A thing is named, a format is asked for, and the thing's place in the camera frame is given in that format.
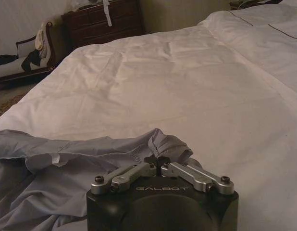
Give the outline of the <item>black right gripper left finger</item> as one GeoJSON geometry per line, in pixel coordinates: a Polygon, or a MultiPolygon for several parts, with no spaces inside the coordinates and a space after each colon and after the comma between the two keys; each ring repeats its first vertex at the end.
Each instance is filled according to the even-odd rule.
{"type": "Polygon", "coordinates": [[[107,175],[98,175],[91,182],[91,193],[125,192],[130,189],[131,184],[138,178],[156,176],[158,165],[158,159],[155,156],[149,156],[137,165],[123,166],[107,175]]]}

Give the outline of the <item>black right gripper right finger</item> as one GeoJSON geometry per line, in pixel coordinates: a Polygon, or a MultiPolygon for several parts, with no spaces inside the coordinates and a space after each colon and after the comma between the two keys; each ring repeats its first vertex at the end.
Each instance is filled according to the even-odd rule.
{"type": "Polygon", "coordinates": [[[198,192],[208,193],[211,189],[216,189],[222,195],[234,193],[234,184],[228,176],[216,176],[201,165],[164,163],[161,166],[161,174],[167,177],[180,177],[198,192]]]}

